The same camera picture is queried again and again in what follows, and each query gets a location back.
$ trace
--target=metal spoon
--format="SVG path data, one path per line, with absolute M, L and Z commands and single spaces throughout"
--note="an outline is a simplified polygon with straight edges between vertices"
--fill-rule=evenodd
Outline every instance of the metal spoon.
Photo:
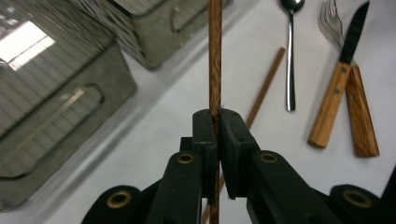
M 293 15 L 304 5 L 304 0 L 280 0 L 280 4 L 289 14 L 288 73 L 286 83 L 286 104 L 288 111 L 296 109 L 294 93 L 294 61 L 293 61 Z

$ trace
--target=white countertop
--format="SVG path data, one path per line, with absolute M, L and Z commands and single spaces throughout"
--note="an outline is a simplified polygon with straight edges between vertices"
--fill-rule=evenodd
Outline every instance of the white countertop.
M 363 2 L 337 1 L 345 29 Z M 371 159 L 354 156 L 345 97 L 328 147 L 306 143 L 339 56 L 318 28 L 321 3 L 305 0 L 294 17 L 296 111 L 285 106 L 284 57 L 251 132 L 261 149 L 285 157 L 314 189 L 328 194 L 352 184 L 380 196 L 396 162 L 396 1 L 371 2 L 355 53 L 381 153 Z M 288 16 L 276 0 L 234 0 L 223 14 L 221 101 L 246 118 L 277 50 L 287 46 Z M 125 58 L 136 94 L 27 203 L 0 214 L 0 223 L 80 223 L 105 190 L 144 189 L 162 177 L 180 137 L 192 135 L 192 114 L 208 108 L 207 27 L 157 71 Z M 220 223 L 249 223 L 246 200 L 231 201 L 225 192 Z

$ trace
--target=knife blade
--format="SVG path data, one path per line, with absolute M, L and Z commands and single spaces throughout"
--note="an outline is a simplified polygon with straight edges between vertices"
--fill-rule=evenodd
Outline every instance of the knife blade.
M 308 138 L 308 144 L 312 147 L 325 148 L 329 143 L 332 126 L 334 125 L 337 110 L 349 79 L 353 55 L 361 37 L 361 31 L 369 5 L 370 2 L 363 4 L 356 11 L 349 24 L 340 58 L 334 68 L 332 80 L 323 97 Z

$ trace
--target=fork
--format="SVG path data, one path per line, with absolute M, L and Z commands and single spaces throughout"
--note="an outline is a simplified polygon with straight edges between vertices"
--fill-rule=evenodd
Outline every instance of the fork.
M 323 35 L 334 42 L 339 49 L 344 46 L 343 25 L 335 0 L 325 0 L 323 2 L 318 26 Z M 379 149 L 363 88 L 361 70 L 354 60 L 352 61 L 352 71 L 346 84 L 346 97 L 356 156 L 378 156 Z

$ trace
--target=wooden skewer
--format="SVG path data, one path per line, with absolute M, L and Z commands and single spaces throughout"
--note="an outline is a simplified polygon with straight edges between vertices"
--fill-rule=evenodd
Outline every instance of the wooden skewer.
M 222 0 L 209 1 L 209 111 L 219 142 L 221 110 Z M 210 206 L 210 224 L 219 223 L 219 159 L 216 169 L 215 200 Z
M 280 48 L 279 51 L 277 52 L 276 55 L 276 59 L 274 60 L 271 69 L 267 75 L 267 78 L 265 79 L 263 85 L 262 85 L 262 89 L 260 90 L 259 95 L 256 98 L 256 102 L 254 103 L 254 106 L 251 108 L 249 116 L 247 118 L 247 127 L 250 129 L 254 119 L 256 118 L 257 112 L 260 109 L 260 106 L 262 105 L 262 101 L 265 97 L 265 94 L 267 93 L 272 80 L 274 79 L 275 73 L 277 68 L 279 67 L 280 61 L 282 60 L 283 55 L 285 54 L 285 49 L 284 48 Z M 221 175 L 220 179 L 219 179 L 219 191 L 222 190 L 222 188 L 224 187 L 224 175 Z M 209 217 L 209 207 L 207 207 L 204 211 L 204 213 L 202 214 L 202 224 L 206 224 L 207 220 Z

